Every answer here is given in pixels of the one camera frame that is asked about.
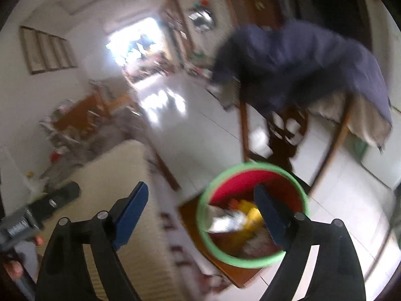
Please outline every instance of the ceiling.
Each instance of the ceiling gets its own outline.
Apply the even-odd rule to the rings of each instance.
[[[165,0],[46,0],[25,22],[37,27],[45,24],[58,35],[67,33],[79,23],[95,18],[106,33],[154,14]]]

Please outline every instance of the purple cloth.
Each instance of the purple cloth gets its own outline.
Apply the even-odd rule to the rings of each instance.
[[[391,123],[388,91],[378,63],[361,43],[305,21],[278,31],[238,29],[220,48],[212,81],[246,84],[246,101],[261,115],[306,107],[339,91],[358,93]]]

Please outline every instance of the picture frame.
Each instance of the picture frame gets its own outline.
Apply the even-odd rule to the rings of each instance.
[[[70,68],[77,68],[77,60],[75,59],[73,49],[69,41],[64,38],[61,38],[61,44],[64,48],[64,52],[67,55],[68,63]]]
[[[46,65],[39,46],[37,31],[33,28],[20,27],[21,45],[30,74],[46,72]]]
[[[59,70],[61,68],[60,62],[56,57],[55,49],[50,40],[50,35],[39,30],[37,31],[37,35],[46,69],[48,71]]]
[[[68,57],[66,52],[64,51],[62,38],[54,35],[50,35],[50,41],[53,45],[55,55],[57,60],[59,61],[61,69],[68,69],[70,67]]]

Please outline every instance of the tile floor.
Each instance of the tile floor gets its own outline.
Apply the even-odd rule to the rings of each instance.
[[[179,73],[154,76],[135,85],[149,125],[149,135],[161,157],[182,187],[178,198],[190,199],[214,177],[241,162],[239,113],[224,111],[203,87],[202,79]],[[249,108],[251,148],[265,155],[263,118]],[[333,126],[318,117],[293,160],[294,173],[310,183],[330,143]],[[310,198],[312,220],[331,222],[340,218],[351,234],[362,271],[367,272],[376,257],[388,227],[394,204],[392,192],[368,173],[346,149],[336,155],[323,182]],[[318,247],[312,248],[306,270],[294,300],[305,295],[316,261]],[[366,282],[368,301],[381,292],[401,260],[394,237],[389,241],[378,267]],[[269,268],[250,287],[234,286],[214,300],[259,300],[279,264]]]

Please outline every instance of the human hand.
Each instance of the human hand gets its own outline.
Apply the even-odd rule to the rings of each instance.
[[[35,236],[33,238],[33,240],[37,246],[41,246],[44,242],[43,238],[40,236]],[[10,276],[10,278],[12,280],[21,278],[21,276],[24,273],[24,269],[18,261],[10,260],[9,262],[5,263],[3,266],[6,269],[6,272],[8,273],[8,275]]]

